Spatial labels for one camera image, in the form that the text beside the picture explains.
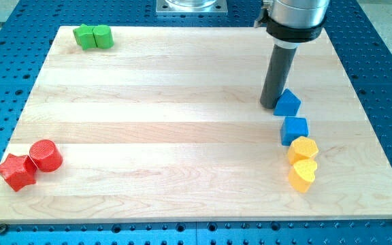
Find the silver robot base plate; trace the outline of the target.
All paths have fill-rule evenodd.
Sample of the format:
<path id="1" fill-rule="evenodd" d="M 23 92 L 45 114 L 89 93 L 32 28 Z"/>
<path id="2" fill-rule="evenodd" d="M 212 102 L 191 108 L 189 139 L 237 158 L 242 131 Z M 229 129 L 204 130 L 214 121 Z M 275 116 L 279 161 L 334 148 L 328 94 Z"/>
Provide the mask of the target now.
<path id="1" fill-rule="evenodd" d="M 157 15 L 228 12 L 226 0 L 156 0 Z"/>

